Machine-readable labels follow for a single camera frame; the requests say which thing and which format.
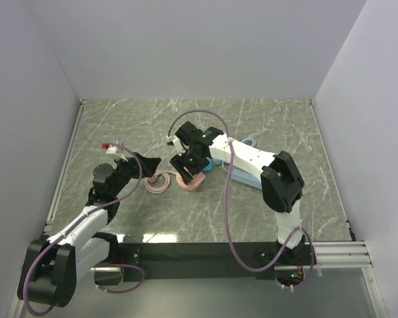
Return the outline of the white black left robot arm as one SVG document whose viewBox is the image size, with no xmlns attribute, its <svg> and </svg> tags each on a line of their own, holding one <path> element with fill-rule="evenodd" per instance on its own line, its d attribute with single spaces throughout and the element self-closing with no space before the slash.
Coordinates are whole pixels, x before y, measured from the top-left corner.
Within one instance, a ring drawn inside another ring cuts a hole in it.
<svg viewBox="0 0 398 318">
<path fill-rule="evenodd" d="M 78 280 L 92 267 L 99 263 L 112 266 L 119 260 L 116 235 L 102 229 L 117 214 L 121 190 L 130 180 L 152 177 L 161 159 L 116 154 L 114 162 L 95 167 L 86 205 L 71 223 L 29 244 L 17 290 L 20 300 L 65 307 Z"/>
</svg>

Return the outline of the blue plug adapter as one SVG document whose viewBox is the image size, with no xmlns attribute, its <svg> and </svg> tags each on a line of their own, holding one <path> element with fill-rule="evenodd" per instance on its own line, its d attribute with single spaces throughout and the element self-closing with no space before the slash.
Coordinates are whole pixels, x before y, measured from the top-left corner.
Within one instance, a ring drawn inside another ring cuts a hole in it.
<svg viewBox="0 0 398 318">
<path fill-rule="evenodd" d="M 203 169 L 203 172 L 204 172 L 204 173 L 210 173 L 210 172 L 212 172 L 213 167 L 214 167 L 214 162 L 213 162 L 213 160 L 208 158 L 208 164 L 207 164 L 206 167 Z"/>
</svg>

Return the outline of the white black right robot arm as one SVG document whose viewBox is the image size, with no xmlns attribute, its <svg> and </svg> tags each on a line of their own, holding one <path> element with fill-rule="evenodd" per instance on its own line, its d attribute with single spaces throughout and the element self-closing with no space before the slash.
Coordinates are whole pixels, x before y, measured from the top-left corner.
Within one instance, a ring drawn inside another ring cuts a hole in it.
<svg viewBox="0 0 398 318">
<path fill-rule="evenodd" d="M 209 159 L 232 164 L 258 179 L 264 202 L 275 212 L 280 261 L 293 264 L 300 258 L 304 235 L 295 229 L 302 223 L 299 207 L 304 180 L 288 152 L 274 154 L 258 150 L 220 129 L 210 127 L 202 131 L 189 121 L 175 135 L 169 134 L 166 141 L 176 149 L 177 155 L 170 163 L 185 184 L 193 182 Z"/>
</svg>

